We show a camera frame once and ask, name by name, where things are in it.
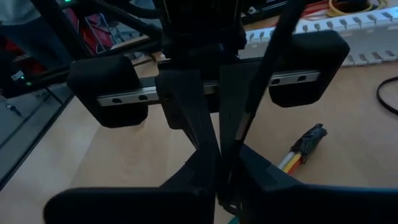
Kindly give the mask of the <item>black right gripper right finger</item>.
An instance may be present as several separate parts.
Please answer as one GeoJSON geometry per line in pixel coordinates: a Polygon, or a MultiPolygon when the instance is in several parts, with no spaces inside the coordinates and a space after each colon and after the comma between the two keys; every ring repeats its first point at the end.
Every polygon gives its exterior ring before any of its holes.
{"type": "Polygon", "coordinates": [[[397,223],[397,189],[304,184],[243,146],[241,223],[397,223]]]}

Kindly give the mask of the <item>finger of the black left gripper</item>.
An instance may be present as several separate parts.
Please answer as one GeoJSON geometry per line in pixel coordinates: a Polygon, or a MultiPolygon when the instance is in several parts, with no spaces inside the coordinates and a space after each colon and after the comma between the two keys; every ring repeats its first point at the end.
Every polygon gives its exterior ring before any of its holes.
{"type": "Polygon", "coordinates": [[[218,156],[200,72],[166,70],[156,76],[155,85],[169,127],[183,130],[195,149],[206,156],[218,156]]]}
{"type": "Polygon", "coordinates": [[[257,62],[223,65],[220,67],[220,147],[222,156],[237,154],[233,144],[241,140],[248,124],[245,112],[249,85],[258,68],[257,62]]]}

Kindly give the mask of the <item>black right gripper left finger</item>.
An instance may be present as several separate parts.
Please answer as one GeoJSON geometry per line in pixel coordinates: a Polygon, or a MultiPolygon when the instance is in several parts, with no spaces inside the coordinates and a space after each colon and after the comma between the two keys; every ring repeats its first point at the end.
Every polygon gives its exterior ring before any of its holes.
{"type": "Polygon", "coordinates": [[[45,223],[213,223],[218,151],[195,151],[159,187],[81,187],[54,195],[45,223]]]}

